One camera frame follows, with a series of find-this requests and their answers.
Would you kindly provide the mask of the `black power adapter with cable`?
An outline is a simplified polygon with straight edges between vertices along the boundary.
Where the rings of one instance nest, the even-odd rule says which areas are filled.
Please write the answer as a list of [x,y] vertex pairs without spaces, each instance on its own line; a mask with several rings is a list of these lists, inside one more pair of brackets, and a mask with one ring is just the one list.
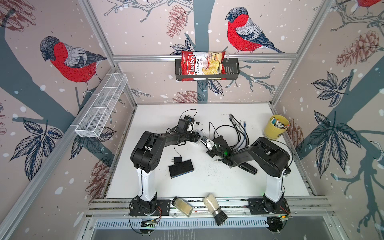
[[[188,115],[187,112],[195,111],[193,116]],[[198,113],[197,109],[188,109],[184,111],[178,120],[178,124],[173,128],[168,128],[166,133],[177,132],[177,133],[191,133],[195,129],[195,125],[199,125],[195,119],[196,114]]]

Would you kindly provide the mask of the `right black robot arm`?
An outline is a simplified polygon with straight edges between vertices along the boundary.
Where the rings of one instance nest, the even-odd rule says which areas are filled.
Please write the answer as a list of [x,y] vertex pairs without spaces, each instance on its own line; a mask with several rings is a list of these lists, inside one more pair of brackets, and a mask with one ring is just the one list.
[[248,162],[255,161],[267,174],[266,192],[263,195],[265,211],[275,213],[280,209],[284,200],[283,177],[291,159],[287,151],[264,137],[259,137],[253,144],[238,151],[231,150],[222,136],[212,141],[204,137],[202,143],[211,158],[219,157],[225,165],[239,167],[253,175],[257,169]]

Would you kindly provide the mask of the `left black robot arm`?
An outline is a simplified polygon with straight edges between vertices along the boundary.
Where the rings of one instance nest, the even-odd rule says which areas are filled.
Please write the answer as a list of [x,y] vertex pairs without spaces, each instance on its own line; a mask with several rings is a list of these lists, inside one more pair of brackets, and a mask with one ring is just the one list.
[[155,169],[160,163],[164,148],[197,143],[204,136],[201,131],[188,131],[174,127],[162,134],[146,131],[141,136],[131,154],[131,161],[139,176],[139,206],[153,212],[157,202],[155,189]]

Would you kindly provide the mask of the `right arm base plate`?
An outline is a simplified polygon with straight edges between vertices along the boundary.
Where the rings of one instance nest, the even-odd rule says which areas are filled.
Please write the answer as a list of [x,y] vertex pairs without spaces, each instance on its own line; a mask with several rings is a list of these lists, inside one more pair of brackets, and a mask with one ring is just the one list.
[[268,198],[248,199],[247,208],[250,210],[251,215],[289,215],[291,213],[288,202],[285,198],[281,198],[276,203]]

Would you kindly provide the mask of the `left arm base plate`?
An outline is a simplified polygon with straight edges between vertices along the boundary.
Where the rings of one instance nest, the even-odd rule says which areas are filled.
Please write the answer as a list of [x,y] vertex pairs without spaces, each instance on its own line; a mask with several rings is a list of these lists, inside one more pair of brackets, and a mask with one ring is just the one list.
[[146,202],[140,198],[134,198],[130,203],[130,217],[144,216],[168,216],[170,214],[171,201],[157,200]]

